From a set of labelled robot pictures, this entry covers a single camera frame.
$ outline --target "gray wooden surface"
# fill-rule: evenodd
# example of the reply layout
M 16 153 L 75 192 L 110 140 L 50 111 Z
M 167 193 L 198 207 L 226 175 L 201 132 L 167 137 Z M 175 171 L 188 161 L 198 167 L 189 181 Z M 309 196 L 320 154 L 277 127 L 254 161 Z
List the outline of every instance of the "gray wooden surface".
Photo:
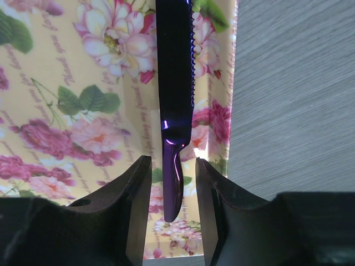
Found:
M 355 0 L 240 0 L 229 177 L 267 199 L 354 191 L 354 88 Z

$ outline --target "gift box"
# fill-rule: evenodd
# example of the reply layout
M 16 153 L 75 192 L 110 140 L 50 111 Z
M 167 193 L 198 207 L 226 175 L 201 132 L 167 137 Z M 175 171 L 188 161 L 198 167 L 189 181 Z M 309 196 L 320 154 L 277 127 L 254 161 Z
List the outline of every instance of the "gift box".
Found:
M 195 159 L 226 176 L 237 2 L 195 0 L 192 10 L 195 110 L 177 220 L 163 220 L 151 0 L 0 1 L 0 196 L 69 205 L 149 155 L 144 259 L 203 254 Z

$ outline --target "purple knife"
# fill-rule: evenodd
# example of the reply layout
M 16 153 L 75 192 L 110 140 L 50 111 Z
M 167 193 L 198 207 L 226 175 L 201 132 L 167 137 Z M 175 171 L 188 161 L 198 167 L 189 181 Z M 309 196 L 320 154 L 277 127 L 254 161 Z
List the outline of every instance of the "purple knife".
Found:
M 156 0 L 158 85 L 163 144 L 164 220 L 173 222 L 184 191 L 179 152 L 190 143 L 194 110 L 191 0 Z

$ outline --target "black plastic part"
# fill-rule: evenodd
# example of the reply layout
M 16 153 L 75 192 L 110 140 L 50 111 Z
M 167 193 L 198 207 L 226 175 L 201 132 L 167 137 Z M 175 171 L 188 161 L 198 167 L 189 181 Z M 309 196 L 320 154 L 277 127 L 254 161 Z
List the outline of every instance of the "black plastic part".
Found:
M 269 202 L 197 159 L 206 266 L 355 265 L 355 193 L 287 192 Z
M 151 158 L 142 156 L 68 207 L 1 198 L 0 265 L 142 265 L 150 189 Z

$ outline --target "green leaf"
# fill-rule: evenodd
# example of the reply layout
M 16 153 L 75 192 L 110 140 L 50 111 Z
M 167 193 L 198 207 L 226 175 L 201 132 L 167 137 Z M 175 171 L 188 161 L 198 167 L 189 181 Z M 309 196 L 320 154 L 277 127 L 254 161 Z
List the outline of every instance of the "green leaf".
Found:
M 28 190 L 20 190 L 20 197 L 26 197 L 26 198 L 34 198 L 36 197 L 35 194 L 33 194 L 31 191 Z
M 199 9 L 199 12 L 204 18 L 209 18 L 215 27 L 217 33 L 225 31 L 229 27 L 228 20 L 223 14 L 223 11 L 213 0 L 196 0 L 194 2 L 194 12 Z
M 116 112 L 121 103 L 118 95 L 116 93 L 105 93 L 104 97 L 105 103 L 100 109 L 100 112 L 104 112 L 106 114 L 112 114 L 113 112 Z
M 147 16 L 147 15 L 154 14 L 154 13 L 156 13 L 156 11 L 155 11 L 154 9 L 149 8 L 149 9 L 145 12 L 145 15 Z
M 70 115 L 70 116 L 76 115 L 80 111 L 80 108 L 76 106 L 71 107 L 66 104 L 57 104 L 57 108 L 59 109 L 59 111 L 63 113 L 63 115 Z
M 159 183 L 162 181 L 163 181 L 163 171 L 160 168 L 154 169 L 151 175 L 151 182 Z
M 27 54 L 33 48 L 33 41 L 28 28 L 21 21 L 12 17 L 8 17 L 8 21 L 14 33 L 13 40 L 10 42 L 11 45 L 21 53 Z
M 80 105 L 85 110 L 92 112 L 100 111 L 105 104 L 105 100 L 105 95 L 96 85 L 88 86 L 79 96 Z
M 79 98 L 69 89 L 63 86 L 58 88 L 58 98 L 66 106 L 79 107 Z
M 192 182 L 192 177 L 184 176 L 184 186 Z
M 9 16 L 0 9 L 0 45 L 10 43 L 13 40 L 13 29 L 9 22 Z

